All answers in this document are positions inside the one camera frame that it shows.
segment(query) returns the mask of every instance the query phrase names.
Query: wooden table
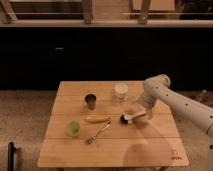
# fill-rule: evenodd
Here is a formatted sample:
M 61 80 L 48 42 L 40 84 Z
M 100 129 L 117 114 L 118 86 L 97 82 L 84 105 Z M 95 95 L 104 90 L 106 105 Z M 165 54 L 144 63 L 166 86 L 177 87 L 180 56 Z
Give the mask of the wooden table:
M 119 118 L 141 110 L 137 99 L 143 92 L 142 81 L 125 81 L 129 86 L 126 100 L 117 101 L 116 81 L 61 82 L 48 129 L 40 152 L 38 166 L 54 168 L 157 167 L 187 166 L 188 158 L 170 108 L 157 101 L 154 118 L 138 118 L 135 124 L 123 125 Z M 88 93 L 97 96 L 95 110 L 84 102 Z M 99 135 L 95 143 L 85 139 L 104 123 L 85 121 L 89 115 L 110 115 L 112 125 Z M 65 134 L 71 121 L 78 121 L 78 138 Z

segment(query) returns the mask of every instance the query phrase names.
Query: green cup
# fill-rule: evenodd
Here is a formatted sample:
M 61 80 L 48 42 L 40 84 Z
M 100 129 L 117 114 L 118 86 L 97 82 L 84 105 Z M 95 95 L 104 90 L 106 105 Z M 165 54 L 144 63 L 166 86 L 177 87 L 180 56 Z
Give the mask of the green cup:
M 78 137 L 80 134 L 80 124 L 76 121 L 70 122 L 66 127 L 66 134 L 70 137 Z

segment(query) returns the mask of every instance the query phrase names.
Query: brush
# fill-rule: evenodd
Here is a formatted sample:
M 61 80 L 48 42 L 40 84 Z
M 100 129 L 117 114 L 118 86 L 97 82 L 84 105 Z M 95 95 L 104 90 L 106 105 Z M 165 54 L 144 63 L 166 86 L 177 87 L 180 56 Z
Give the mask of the brush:
M 141 117 L 141 116 L 145 116 L 146 115 L 146 111 L 140 111 L 138 113 L 135 113 L 133 115 L 128 115 L 128 114 L 122 114 L 120 117 L 120 121 L 123 124 L 132 124 L 133 123 L 133 119 Z

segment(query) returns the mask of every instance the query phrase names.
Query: dark cup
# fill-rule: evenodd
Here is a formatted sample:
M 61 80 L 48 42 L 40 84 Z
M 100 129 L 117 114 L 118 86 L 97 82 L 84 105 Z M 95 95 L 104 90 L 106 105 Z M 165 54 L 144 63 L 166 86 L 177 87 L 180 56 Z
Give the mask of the dark cup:
M 96 96 L 94 94 L 88 94 L 85 97 L 85 101 L 90 110 L 94 110 L 96 106 Z

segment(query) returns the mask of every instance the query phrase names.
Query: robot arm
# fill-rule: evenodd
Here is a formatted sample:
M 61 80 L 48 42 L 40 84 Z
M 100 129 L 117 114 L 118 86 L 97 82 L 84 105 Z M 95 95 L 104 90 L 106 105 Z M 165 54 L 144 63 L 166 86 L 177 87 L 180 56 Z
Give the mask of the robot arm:
M 166 75 L 151 77 L 143 82 L 144 92 L 140 104 L 152 109 L 157 99 L 171 107 L 176 113 L 191 120 L 208 136 L 213 137 L 213 109 L 170 90 L 170 79 Z

